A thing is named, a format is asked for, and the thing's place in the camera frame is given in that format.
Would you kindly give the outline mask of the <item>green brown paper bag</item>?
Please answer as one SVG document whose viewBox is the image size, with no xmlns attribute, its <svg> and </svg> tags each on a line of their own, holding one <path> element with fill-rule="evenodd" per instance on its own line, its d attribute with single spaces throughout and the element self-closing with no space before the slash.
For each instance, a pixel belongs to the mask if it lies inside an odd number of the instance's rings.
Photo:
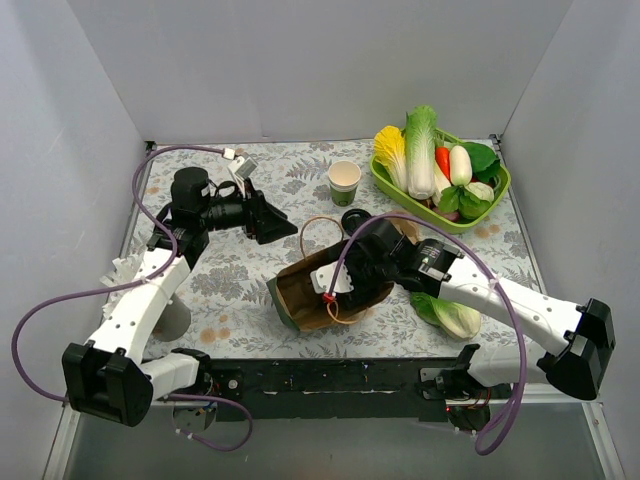
<svg viewBox="0 0 640 480">
<path fill-rule="evenodd" d="M 309 274 L 317 268 L 337 261 L 348 243 L 344 232 L 340 241 L 312 254 L 281 270 L 267 282 L 276 311 L 281 321 L 300 332 L 309 332 L 343 324 L 350 325 L 361 320 L 364 310 L 353 312 L 339 307 L 339 294 L 330 299 L 325 294 L 316 294 L 311 285 Z M 389 220 L 380 220 L 369 226 L 356 240 L 401 240 L 398 232 Z"/>
</svg>

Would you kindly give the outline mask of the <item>grey straw holder cup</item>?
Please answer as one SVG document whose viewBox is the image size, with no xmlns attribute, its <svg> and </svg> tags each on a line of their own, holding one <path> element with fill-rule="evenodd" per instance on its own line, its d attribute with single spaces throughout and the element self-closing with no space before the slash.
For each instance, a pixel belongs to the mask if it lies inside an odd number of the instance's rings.
<svg viewBox="0 0 640 480">
<path fill-rule="evenodd" d="M 178 295 L 174 294 L 164 307 L 152 335 L 161 342 L 171 342 L 181 338 L 190 324 L 190 309 Z"/>
</svg>

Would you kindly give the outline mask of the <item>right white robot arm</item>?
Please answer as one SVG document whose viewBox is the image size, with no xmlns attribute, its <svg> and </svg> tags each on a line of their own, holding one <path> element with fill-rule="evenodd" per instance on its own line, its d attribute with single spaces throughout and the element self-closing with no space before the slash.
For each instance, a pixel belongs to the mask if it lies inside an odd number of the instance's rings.
<svg viewBox="0 0 640 480">
<path fill-rule="evenodd" d="M 448 237 L 413 242 L 393 225 L 395 215 L 348 211 L 342 219 L 350 239 L 340 268 L 349 293 L 394 283 L 432 302 L 469 307 L 510 326 L 530 349 L 479 350 L 452 373 L 454 389 L 475 397 L 502 383 L 548 383 L 579 400 L 594 400 L 616 340 L 610 307 L 595 298 L 584 304 L 559 300 L 493 273 L 478 256 Z"/>
</svg>

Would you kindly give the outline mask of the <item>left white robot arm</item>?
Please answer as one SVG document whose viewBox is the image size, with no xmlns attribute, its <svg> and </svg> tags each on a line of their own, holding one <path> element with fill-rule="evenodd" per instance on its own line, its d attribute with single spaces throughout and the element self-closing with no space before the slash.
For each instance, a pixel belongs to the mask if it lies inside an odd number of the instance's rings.
<svg viewBox="0 0 640 480">
<path fill-rule="evenodd" d="M 264 245 L 297 233 L 286 214 L 268 203 L 250 180 L 221 197 L 210 192 L 206 170 L 178 170 L 166 217 L 156 227 L 134 279 L 104 323 L 84 344 L 70 344 L 62 366 L 71 407 L 106 420 L 136 426 L 151 403 L 173 393 L 205 398 L 213 377 L 208 355 L 178 348 L 144 361 L 146 343 L 162 316 L 181 311 L 175 292 L 187 279 L 216 230 L 240 227 Z"/>
</svg>

